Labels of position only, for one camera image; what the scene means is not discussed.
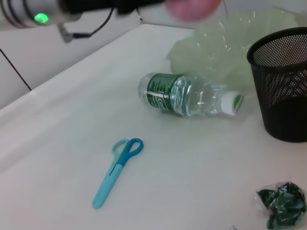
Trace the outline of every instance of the crumpled green wrapper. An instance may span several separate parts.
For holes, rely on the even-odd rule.
[[[268,229],[293,228],[306,213],[305,195],[294,183],[285,183],[275,190],[263,189],[257,194],[270,213]]]

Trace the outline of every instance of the plastic water bottle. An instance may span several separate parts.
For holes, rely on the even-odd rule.
[[[236,91],[224,91],[202,77],[150,73],[138,87],[143,104],[184,116],[236,116],[244,101]]]

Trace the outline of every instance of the white bottle cap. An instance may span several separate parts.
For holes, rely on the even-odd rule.
[[[244,97],[237,91],[225,92],[221,99],[223,113],[236,116],[240,113]]]

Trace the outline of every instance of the white tabletop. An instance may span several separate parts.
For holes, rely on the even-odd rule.
[[[307,144],[267,134],[257,103],[242,122],[143,107],[140,78],[169,71],[171,46],[189,34],[141,25],[0,111],[1,229],[265,230],[255,191],[307,188]],[[122,138],[144,149],[94,210]]]

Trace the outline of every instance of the blue scissors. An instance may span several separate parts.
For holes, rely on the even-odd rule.
[[[139,143],[140,146],[136,150],[130,151],[134,143]],[[116,152],[116,149],[123,144],[125,144],[124,150],[122,152]],[[143,147],[143,141],[138,138],[133,138],[131,140],[123,139],[113,146],[112,154],[114,156],[114,160],[111,164],[111,167],[107,171],[104,181],[101,183],[98,192],[92,202],[93,208],[101,208],[126,162],[129,160],[130,157],[139,154]]]

